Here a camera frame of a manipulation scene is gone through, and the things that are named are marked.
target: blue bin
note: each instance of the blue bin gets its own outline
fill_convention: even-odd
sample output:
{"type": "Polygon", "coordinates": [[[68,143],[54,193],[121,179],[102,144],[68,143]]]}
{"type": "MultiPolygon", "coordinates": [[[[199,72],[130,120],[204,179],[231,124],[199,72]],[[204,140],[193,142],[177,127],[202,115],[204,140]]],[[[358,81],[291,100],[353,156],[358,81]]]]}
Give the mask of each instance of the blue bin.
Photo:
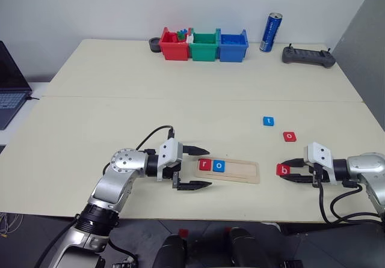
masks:
{"type": "Polygon", "coordinates": [[[224,35],[219,29],[219,59],[221,62],[242,62],[248,48],[246,30],[240,35],[224,35]]]}

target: plastic storage bin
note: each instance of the plastic storage bin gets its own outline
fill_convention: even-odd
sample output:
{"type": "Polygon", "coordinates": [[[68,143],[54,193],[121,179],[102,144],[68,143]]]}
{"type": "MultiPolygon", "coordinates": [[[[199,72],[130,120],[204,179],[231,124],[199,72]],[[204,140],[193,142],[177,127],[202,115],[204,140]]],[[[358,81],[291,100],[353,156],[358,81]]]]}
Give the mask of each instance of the plastic storage bin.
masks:
{"type": "Polygon", "coordinates": [[[188,43],[185,38],[178,39],[176,32],[170,32],[167,27],[163,29],[161,40],[159,45],[165,59],[187,61],[189,56],[188,43]]]}
{"type": "Polygon", "coordinates": [[[194,41],[189,44],[193,61],[215,61],[217,57],[219,32],[215,34],[197,34],[192,30],[194,41]]]}
{"type": "Polygon", "coordinates": [[[246,30],[240,35],[225,35],[219,29],[219,59],[221,62],[242,62],[248,48],[246,30]]]}

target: green bin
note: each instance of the green bin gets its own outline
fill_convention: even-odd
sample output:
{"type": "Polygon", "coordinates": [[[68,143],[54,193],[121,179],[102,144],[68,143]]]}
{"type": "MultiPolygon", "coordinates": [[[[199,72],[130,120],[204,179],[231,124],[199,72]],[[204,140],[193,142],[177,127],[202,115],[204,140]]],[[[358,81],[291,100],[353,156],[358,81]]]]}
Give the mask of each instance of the green bin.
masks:
{"type": "Polygon", "coordinates": [[[219,29],[215,34],[193,33],[194,41],[189,44],[193,61],[215,61],[219,45],[219,29]]]}

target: laptop screen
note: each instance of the laptop screen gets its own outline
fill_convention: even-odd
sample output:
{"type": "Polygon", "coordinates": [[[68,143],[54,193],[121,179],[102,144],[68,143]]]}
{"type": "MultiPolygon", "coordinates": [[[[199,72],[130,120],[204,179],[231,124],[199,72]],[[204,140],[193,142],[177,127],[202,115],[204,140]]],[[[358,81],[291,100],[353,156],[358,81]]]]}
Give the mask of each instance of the laptop screen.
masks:
{"type": "Polygon", "coordinates": [[[30,90],[4,43],[0,41],[0,91],[30,90]]]}

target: laptop keyboard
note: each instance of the laptop keyboard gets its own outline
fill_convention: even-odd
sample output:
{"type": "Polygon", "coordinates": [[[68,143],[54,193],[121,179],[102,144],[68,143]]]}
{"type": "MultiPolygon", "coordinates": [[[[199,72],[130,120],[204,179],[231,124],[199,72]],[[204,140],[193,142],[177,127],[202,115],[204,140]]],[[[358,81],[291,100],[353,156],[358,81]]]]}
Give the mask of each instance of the laptop keyboard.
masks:
{"type": "Polygon", "coordinates": [[[0,94],[0,109],[14,109],[24,95],[25,93],[0,94]]]}

